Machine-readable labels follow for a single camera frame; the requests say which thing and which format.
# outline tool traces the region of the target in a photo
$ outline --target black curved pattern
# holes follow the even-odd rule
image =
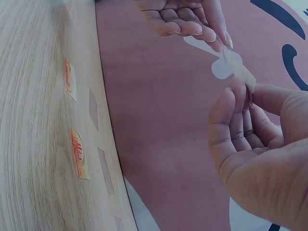
[[[287,28],[299,35],[303,40],[306,39],[305,32],[297,20],[280,5],[272,2],[271,0],[250,0],[250,2],[276,18]]]
[[[294,57],[297,56],[297,52],[290,44],[285,44],[282,47],[282,59],[287,72],[294,83],[301,89],[308,91],[308,85],[301,79],[294,67]]]
[[[280,226],[272,224],[269,228],[269,231],[279,231],[280,230]]]

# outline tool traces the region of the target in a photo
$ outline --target wooden surface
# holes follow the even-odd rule
[[[75,68],[77,102],[64,91],[64,57]],[[82,138],[90,180],[75,173],[69,127]],[[0,0],[0,159],[1,231],[136,230],[94,3]]]

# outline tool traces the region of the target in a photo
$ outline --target finger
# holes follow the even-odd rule
[[[244,102],[244,109],[243,109],[243,127],[244,127],[244,136],[248,143],[250,144],[251,148],[256,152],[257,148],[264,148],[263,142],[260,138],[255,134],[251,115],[249,111],[249,91],[246,90],[246,98]]]
[[[222,163],[236,149],[231,141],[229,123],[235,107],[235,96],[230,88],[227,88],[214,106],[209,116],[209,149],[219,171]]]
[[[265,146],[271,149],[283,146],[281,128],[269,120],[262,108],[254,105],[254,109],[251,109],[250,115],[254,132]]]
[[[200,22],[199,18],[194,14],[194,12],[189,8],[181,8],[177,10],[180,19],[186,22],[194,22],[201,26],[202,34],[196,36],[199,40],[204,40],[207,42],[214,42],[216,40],[216,33],[211,28],[205,26]]]
[[[293,90],[279,88],[273,85],[256,84],[253,103],[267,112],[280,115],[284,101],[294,92]]]
[[[206,17],[205,17],[205,14],[204,14],[204,11],[203,11],[203,8],[202,8],[202,7],[198,7],[198,8],[196,8],[196,9],[193,9],[192,11],[193,11],[193,13],[198,17],[199,21],[200,21],[203,25],[209,27],[209,24],[208,24],[208,22],[207,22],[207,20],[206,20]]]
[[[229,125],[231,140],[236,151],[251,150],[251,146],[244,135],[243,110],[247,96],[246,85],[240,78],[234,78],[230,87],[235,97],[234,112]]]
[[[233,49],[233,42],[227,32],[225,18],[219,0],[203,0],[203,10],[209,26],[220,37],[224,45]]]
[[[202,27],[199,24],[195,22],[185,22],[179,18],[178,14],[174,10],[163,10],[160,12],[160,15],[165,22],[178,24],[181,28],[181,36],[202,34]]]
[[[174,22],[165,22],[158,11],[142,11],[151,30],[160,36],[170,36],[181,33],[181,28]]]

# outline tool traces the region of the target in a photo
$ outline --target hand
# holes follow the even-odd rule
[[[150,28],[161,36],[193,36],[213,50],[233,48],[219,0],[135,0]]]
[[[308,92],[257,84],[249,109],[234,78],[215,103],[209,147],[219,177],[245,210],[293,231],[308,221]],[[262,108],[280,116],[281,128]]]

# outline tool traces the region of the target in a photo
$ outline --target orange label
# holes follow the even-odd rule
[[[66,58],[64,58],[63,64],[65,91],[77,102],[75,69]]]
[[[84,155],[81,137],[74,129],[70,128],[69,131],[72,144],[73,162],[77,176],[89,180],[89,169]]]

